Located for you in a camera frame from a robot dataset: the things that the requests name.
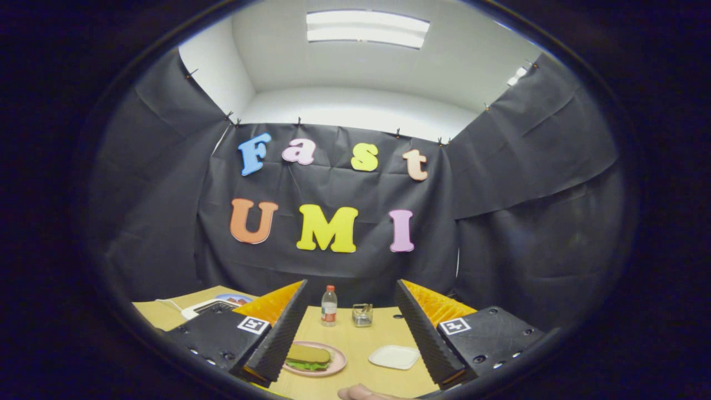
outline white wall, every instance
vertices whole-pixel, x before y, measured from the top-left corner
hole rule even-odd
[[[477,114],[413,95],[356,88],[297,88],[258,93],[238,117],[242,123],[336,125],[447,142]]]
[[[255,96],[255,87],[237,53],[232,17],[210,26],[178,47],[183,64],[200,87],[233,122]]]

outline yellow letter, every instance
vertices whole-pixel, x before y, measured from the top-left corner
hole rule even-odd
[[[351,165],[358,171],[373,171],[378,168],[378,148],[374,144],[358,143],[353,148]]]
[[[296,247],[302,250],[314,250],[314,236],[319,242],[321,250],[326,250],[333,240],[331,250],[337,253],[353,253],[356,245],[353,244],[353,222],[358,216],[358,210],[353,207],[341,207],[333,215],[331,222],[326,221],[324,212],[316,204],[304,204],[299,207],[304,215],[304,226],[301,230],[301,240],[296,242]]]

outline small white plate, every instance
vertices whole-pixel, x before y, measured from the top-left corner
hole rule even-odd
[[[368,361],[375,365],[395,369],[410,369],[419,359],[419,350],[389,344],[375,350]]]

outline water bottle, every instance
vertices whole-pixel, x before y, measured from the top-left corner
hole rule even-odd
[[[321,298],[321,325],[324,327],[336,326],[338,300],[334,290],[336,290],[336,288],[333,285],[326,286],[326,292]]]

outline table surface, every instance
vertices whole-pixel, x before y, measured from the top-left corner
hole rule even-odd
[[[223,293],[237,293],[250,298],[257,296],[241,293],[223,286],[202,290],[189,295],[171,298],[180,308],[190,307]],[[169,302],[135,302],[134,306],[153,326],[171,330],[185,319]],[[309,306],[294,340],[308,340],[328,344],[341,350],[347,359],[346,367],[329,377],[304,377],[282,369],[279,379],[269,386],[270,391],[294,400],[337,399],[339,389],[354,384],[364,384],[373,391],[412,398],[439,389],[429,377],[420,357],[408,370],[380,367],[370,363],[368,356],[388,344],[417,348],[404,319],[393,318],[400,314],[397,307],[373,309],[373,324],[356,327],[350,308],[339,308],[336,326],[321,325],[321,308]]]

